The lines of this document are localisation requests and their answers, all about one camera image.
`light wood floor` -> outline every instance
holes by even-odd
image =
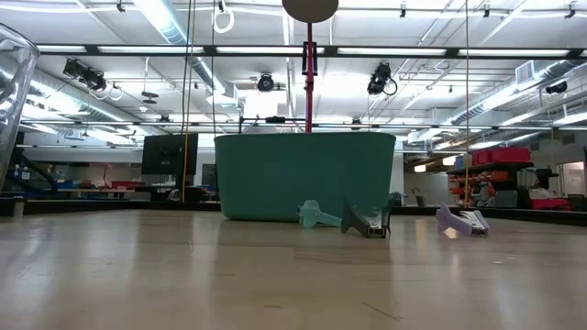
[[[337,228],[115,211],[0,225],[0,329],[585,329],[587,228]]]

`monitor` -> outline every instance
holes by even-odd
[[[185,135],[145,137],[142,174],[182,175]],[[195,175],[198,135],[190,134],[187,146],[186,175]]]

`teal bin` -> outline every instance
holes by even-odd
[[[297,222],[307,200],[337,217],[343,199],[370,216],[387,204],[392,135],[232,135],[215,143],[222,213],[229,219]]]

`red pole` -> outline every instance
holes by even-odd
[[[308,23],[308,64],[305,76],[305,132],[312,133],[312,101],[314,92],[314,43],[312,23]]]

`yellow cable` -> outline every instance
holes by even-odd
[[[465,204],[469,204],[469,0],[465,0],[465,37],[467,42],[467,74],[465,77],[465,94],[467,98],[467,144],[465,146]]]
[[[191,44],[191,51],[190,51],[190,59],[194,56],[194,43],[195,43],[195,13],[192,15],[192,44]],[[190,121],[190,103],[192,99],[192,72],[194,70],[190,67],[190,79],[188,80],[188,87],[187,87],[187,122]],[[182,203],[185,203],[185,174],[187,173],[187,153],[188,153],[188,140],[189,140],[189,130],[190,125],[185,125],[185,145],[183,146],[183,177],[182,177]]]

